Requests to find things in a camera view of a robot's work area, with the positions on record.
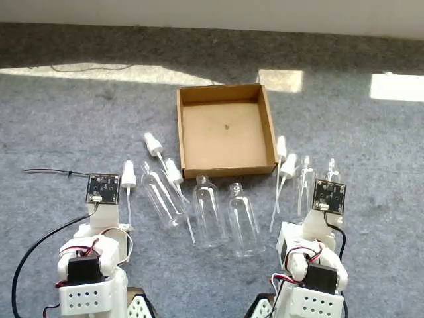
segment wire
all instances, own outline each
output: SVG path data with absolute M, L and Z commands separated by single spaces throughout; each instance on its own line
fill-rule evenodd
M 332 225 L 332 224 L 329 224 L 328 223 L 328 221 L 327 221 L 327 213 L 326 212 L 324 212 L 324 221 L 325 221 L 325 224 L 327 224 L 328 227 L 330 227 L 333 230 L 336 230 L 337 232 L 339 232 L 340 234 L 342 234 L 343 241 L 342 241 L 342 246 L 340 247 L 340 251 L 339 251 L 339 258 L 340 258 L 340 261 L 342 261 L 343 252 L 345 251 L 345 246 L 346 246 L 346 233 L 342 229 L 336 227 L 335 225 Z M 341 290 L 340 291 L 340 294 L 343 296 L 344 318 L 349 318 L 349 308 L 347 307 L 345 293 L 343 292 L 343 290 Z
M 90 174 L 85 172 L 77 172 L 72 170 L 50 169 L 50 168 L 37 168 L 37 169 L 24 169 L 24 174 L 68 174 L 68 179 L 71 175 L 77 177 L 88 178 Z
M 121 265 L 121 264 L 125 263 L 130 258 L 131 253 L 133 252 L 134 242 L 133 242 L 133 239 L 130 237 L 130 234 L 128 234 L 127 232 L 125 232 L 124 230 L 122 230 L 119 227 L 108 227 L 107 229 L 104 229 L 103 231 L 101 231 L 100 234 L 105 234 L 106 232 L 108 232 L 110 230 L 113 230 L 113 229 L 118 230 L 118 231 L 121 231 L 122 233 L 124 233 L 127 236 L 127 238 L 129 239 L 130 243 L 131 243 L 130 249 L 129 249 L 128 254 L 127 254 L 127 257 L 124 258 L 123 260 L 121 260 L 120 262 L 118 262 L 118 265 Z
M 276 298 L 274 300 L 274 304 L 272 306 L 271 312 L 269 314 L 267 314 L 267 316 L 265 316 L 265 318 L 270 318 L 272 316 L 272 314 L 274 313 L 274 310 L 276 310 L 276 305 L 277 305 L 278 297 L 281 294 L 281 289 L 283 288 L 283 284 L 284 284 L 284 282 L 282 282 L 280 284 L 280 288 L 278 289 L 278 293 L 276 294 Z
M 289 255 L 291 252 L 293 252 L 294 250 L 310 250 L 311 252 L 314 253 L 314 255 L 309 259 L 310 262 L 315 261 L 320 255 L 321 252 L 323 251 L 323 249 L 320 247 L 320 250 L 317 252 L 315 250 L 313 250 L 312 248 L 309 247 L 305 247 L 305 246 L 297 246 L 297 247 L 293 247 L 291 250 L 289 250 L 286 254 L 286 259 L 284 260 L 284 269 L 287 270 L 289 272 L 289 270 L 287 269 L 287 265 L 288 265 L 288 260 L 289 260 Z
M 345 298 L 345 293 L 343 290 L 340 291 L 341 296 L 343 297 L 343 309 L 344 309 L 344 318 L 349 318 L 349 308 L 347 307 L 347 302 Z
M 60 303 L 58 303 L 57 305 L 49 305 L 46 306 L 43 310 L 42 310 L 42 318 L 47 318 L 47 309 L 54 309 L 54 308 L 59 308 Z
M 324 221 L 325 221 L 325 224 L 327 224 L 328 227 L 330 227 L 333 230 L 336 230 L 337 232 L 339 232 L 340 234 L 342 234 L 343 241 L 342 241 L 342 246 L 340 247 L 340 251 L 339 251 L 339 258 L 340 258 L 340 261 L 342 261 L 343 252 L 345 251 L 345 246 L 346 246 L 346 233 L 342 229 L 336 227 L 335 225 L 332 225 L 332 224 L 328 223 L 328 221 L 327 221 L 327 213 L 326 212 L 324 212 Z
M 55 72 L 59 73 L 76 73 L 76 72 L 86 72 L 86 71 L 94 71 L 94 70 L 107 70 L 107 71 L 121 71 L 127 68 L 134 66 L 134 64 L 123 66 L 122 68 L 105 68 L 104 66 L 97 66 L 94 68 L 83 68 L 82 70 L 59 70 L 56 66 L 50 65 L 50 68 Z
M 270 282 L 271 282 L 271 285 L 272 285 L 272 287 L 274 288 L 274 291 L 276 292 L 276 294 L 277 294 L 278 292 L 277 292 L 277 287 L 276 287 L 276 285 L 274 284 L 274 280 L 275 280 L 275 279 L 277 279 L 277 280 L 285 280 L 285 281 L 287 281 L 287 282 L 289 282 L 289 283 L 292 283 L 292 284 L 300 284 L 300 282 L 295 281 L 293 278 L 291 278 L 291 277 L 289 277 L 289 276 L 287 276 L 287 275 L 280 274 L 280 273 L 273 273 L 273 274 L 271 275 Z
M 69 227 L 70 225 L 73 225 L 77 222 L 80 222 L 80 221 L 82 221 L 86 218 L 91 217 L 94 213 L 96 213 L 98 208 L 99 208 L 99 204 L 96 203 L 96 205 L 94 207 L 94 211 L 92 213 L 87 214 L 87 215 L 82 215 L 80 217 L 76 217 L 75 219 L 72 219 L 71 221 L 68 221 L 63 225 L 60 225 L 58 228 L 56 228 L 56 229 L 50 231 L 49 233 L 45 234 L 42 238 L 40 238 L 38 241 L 36 241 L 27 250 L 25 255 L 22 257 L 21 261 L 19 262 L 19 264 L 18 264 L 18 266 L 15 270 L 15 274 L 13 275 L 11 298 L 12 298 L 12 311 L 13 311 L 13 315 L 15 316 L 15 318 L 21 318 L 21 316 L 18 313 L 17 304 L 16 304 L 16 289 L 17 289 L 17 285 L 18 285 L 18 277 L 19 277 L 19 274 L 21 273 L 21 270 L 22 270 L 22 267 L 24 266 L 24 263 L 27 261 L 28 257 L 31 255 L 31 253 L 34 252 L 34 250 L 38 247 L 38 245 L 43 243 L 46 239 L 48 239 L 52 235 L 54 235 L 57 232 L 65 229 L 66 227 Z

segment gray carpet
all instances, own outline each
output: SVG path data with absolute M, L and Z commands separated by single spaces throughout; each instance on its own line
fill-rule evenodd
M 0 316 L 12 315 L 12 275 L 27 248 L 85 212 L 85 179 L 28 176 L 21 169 L 119 173 L 131 158 L 140 175 L 140 163 L 150 160 L 143 132 L 154 133 L 167 156 L 179 155 L 179 85 L 248 83 L 259 70 L 301 70 L 299 92 L 268 92 L 274 127 L 291 151 L 311 155 L 318 170 L 330 156 L 339 163 L 348 187 L 350 315 L 422 317 L 424 104 L 371 99 L 369 92 L 373 73 L 423 74 L 423 49 L 422 42 L 314 34 L 0 25 Z M 136 66 L 78 76 L 31 69 L 75 63 Z M 138 187 L 131 197 L 136 246 L 125 265 L 130 286 L 142 286 L 163 318 L 243 317 L 256 294 L 272 291 L 267 279 L 279 270 L 278 231 L 266 231 L 273 177 L 214 180 L 221 206 L 237 180 L 256 208 L 267 250 L 243 260 L 228 248 L 192 247 L 184 229 L 163 231 Z M 184 184 L 187 195 L 192 188 L 192 181 Z M 278 221 L 288 219 L 293 206 L 290 183 L 284 191 Z M 57 251 L 76 229 L 58 233 L 29 258 L 18 288 L 22 317 L 40 316 L 58 301 Z

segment black cable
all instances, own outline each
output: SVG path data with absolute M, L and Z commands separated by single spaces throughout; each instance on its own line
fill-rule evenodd
M 344 309 L 344 318 L 349 318 L 349 308 L 347 307 L 347 302 L 345 298 L 345 293 L 343 290 L 340 291 L 341 296 L 343 297 L 343 309 Z
M 58 303 L 57 305 L 49 305 L 46 306 L 43 310 L 42 310 L 42 318 L 47 318 L 47 309 L 54 309 L 54 308 L 59 308 L 60 303 Z
M 50 68 L 58 73 L 76 73 L 76 72 L 87 72 L 87 71 L 93 71 L 93 70 L 121 71 L 121 70 L 130 68 L 132 66 L 134 66 L 134 64 L 126 65 L 121 68 L 105 68 L 104 66 L 96 66 L 94 68 L 84 68 L 82 70 L 59 70 L 57 67 L 50 65 Z
M 327 213 L 326 212 L 324 212 L 324 221 L 325 221 L 325 224 L 327 224 L 328 227 L 330 227 L 333 230 L 336 230 L 337 232 L 342 234 L 343 241 L 342 241 L 342 246 L 340 247 L 340 252 L 339 252 L 339 258 L 340 258 L 340 261 L 342 261 L 343 252 L 345 251 L 345 246 L 346 246 L 346 233 L 342 229 L 336 227 L 335 225 L 329 224 L 327 222 Z M 349 318 L 349 309 L 347 307 L 345 293 L 343 292 L 343 290 L 340 291 L 340 295 L 343 297 L 344 318 Z
M 24 174 L 67 174 L 68 178 L 71 175 L 88 178 L 90 175 L 90 174 L 86 174 L 85 172 L 61 170 L 61 169 L 50 169 L 50 168 L 24 169 L 22 171 Z
M 345 246 L 346 246 L 346 233 L 343 232 L 342 229 L 336 227 L 335 225 L 329 224 L 327 222 L 327 213 L 326 212 L 324 212 L 324 221 L 325 221 L 325 224 L 327 224 L 328 227 L 330 227 L 333 230 L 336 230 L 337 232 L 339 232 L 340 234 L 342 234 L 343 241 L 342 241 L 342 246 L 340 247 L 340 252 L 339 252 L 339 258 L 340 258 L 340 261 L 342 261 L 343 252 L 345 251 Z
M 275 300 L 274 300 L 274 304 L 273 304 L 273 306 L 272 306 L 271 312 L 270 312 L 269 314 L 267 314 L 267 316 L 265 316 L 265 318 L 269 318 L 269 317 L 271 317 L 271 316 L 272 316 L 272 314 L 273 314 L 273 312 L 274 312 L 274 310 L 276 310 L 276 305 L 277 305 L 277 301 L 278 301 L 278 296 L 280 296 L 280 294 L 281 294 L 281 289 L 283 288 L 283 284 L 284 284 L 284 281 L 282 281 L 282 282 L 281 282 L 281 284 L 280 284 L 280 288 L 278 289 L 278 293 L 277 293 L 276 298 L 275 298 Z
M 15 270 L 15 275 L 13 275 L 13 281 L 12 281 L 12 310 L 13 310 L 13 315 L 15 316 L 15 318 L 21 318 L 21 316 L 18 313 L 18 309 L 17 309 L 17 305 L 16 305 L 16 288 L 17 288 L 17 284 L 18 284 L 18 277 L 19 274 L 21 273 L 22 267 L 24 266 L 24 263 L 27 261 L 27 258 L 30 256 L 30 254 L 32 252 L 34 252 L 34 250 L 38 247 L 38 245 L 40 245 L 41 243 L 43 243 L 46 239 L 48 239 L 49 237 L 51 237 L 53 234 L 56 234 L 57 232 L 65 229 L 66 227 L 69 227 L 70 225 L 73 225 L 77 222 L 80 222 L 90 216 L 92 216 L 94 213 L 96 213 L 97 209 L 99 207 L 99 204 L 96 203 L 95 207 L 94 207 L 94 211 L 90 214 L 86 214 L 86 215 L 82 215 L 81 217 L 76 217 L 75 219 L 72 219 L 71 221 L 68 221 L 67 223 L 59 226 L 58 228 L 50 231 L 49 233 L 47 233 L 46 235 L 44 235 L 42 238 L 40 238 L 38 241 L 36 241 L 25 253 L 25 255 L 22 257 L 21 261 L 18 264 L 18 267 Z

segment bottle neck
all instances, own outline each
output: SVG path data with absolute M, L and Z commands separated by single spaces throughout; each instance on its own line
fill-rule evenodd
M 230 185 L 230 193 L 233 197 L 239 197 L 243 195 L 243 187 L 240 183 L 235 183 Z
M 207 182 L 209 182 L 209 178 L 204 174 L 200 174 L 196 177 L 196 181 L 197 184 L 206 184 Z

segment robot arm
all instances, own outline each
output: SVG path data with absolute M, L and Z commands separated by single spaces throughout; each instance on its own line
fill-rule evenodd
M 59 250 L 58 274 L 62 281 L 68 280 L 68 265 L 70 260 L 78 254 L 87 252 L 87 247 L 93 250 L 92 254 L 99 256 L 99 269 L 103 276 L 110 276 L 119 261 L 119 244 L 113 238 L 104 235 L 93 237 L 73 238 Z
M 344 201 L 343 184 L 315 180 L 312 209 L 303 223 L 283 222 L 278 237 L 276 249 L 280 264 L 289 276 L 273 274 L 280 280 L 273 302 L 262 299 L 254 303 L 250 317 L 342 315 L 348 274 L 334 253 L 333 229 L 343 226 Z
M 337 271 L 337 290 L 342 291 L 348 283 L 348 274 L 339 257 L 322 242 L 305 240 L 301 225 L 282 223 L 277 251 L 282 269 L 293 279 L 302 282 L 310 263 L 334 268 Z

